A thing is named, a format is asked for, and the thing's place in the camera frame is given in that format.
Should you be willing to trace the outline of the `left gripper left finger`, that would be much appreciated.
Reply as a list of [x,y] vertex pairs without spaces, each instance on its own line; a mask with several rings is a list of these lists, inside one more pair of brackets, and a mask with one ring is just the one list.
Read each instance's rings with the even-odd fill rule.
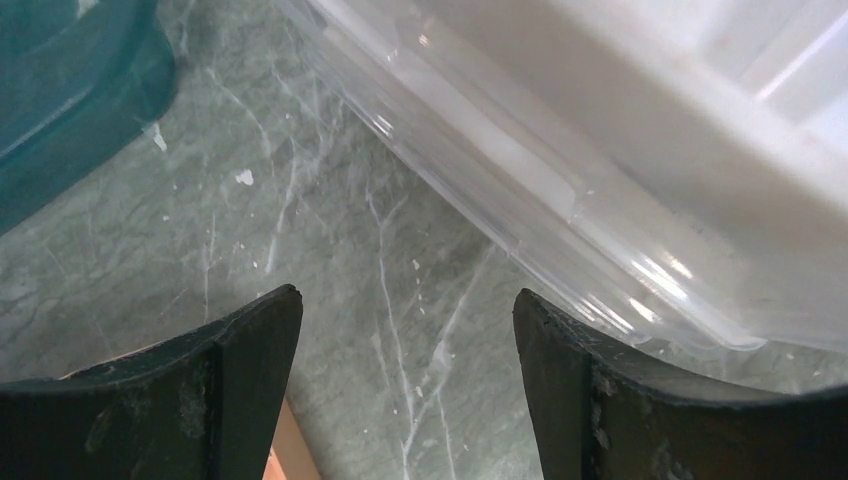
[[140,351],[3,384],[2,477],[261,478],[302,315],[283,285]]

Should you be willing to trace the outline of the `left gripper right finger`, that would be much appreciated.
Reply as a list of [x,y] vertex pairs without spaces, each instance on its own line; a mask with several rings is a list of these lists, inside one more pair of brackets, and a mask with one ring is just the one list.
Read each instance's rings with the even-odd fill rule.
[[645,354],[524,289],[513,326],[547,479],[843,479],[847,390],[784,395]]

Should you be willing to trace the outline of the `clear plastic drawer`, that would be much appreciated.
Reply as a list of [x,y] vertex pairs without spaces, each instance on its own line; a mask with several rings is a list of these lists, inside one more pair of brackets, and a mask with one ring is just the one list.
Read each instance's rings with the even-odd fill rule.
[[635,344],[842,352],[847,306],[796,308],[510,74],[426,34],[423,1],[285,1],[312,64],[411,169],[590,325]]

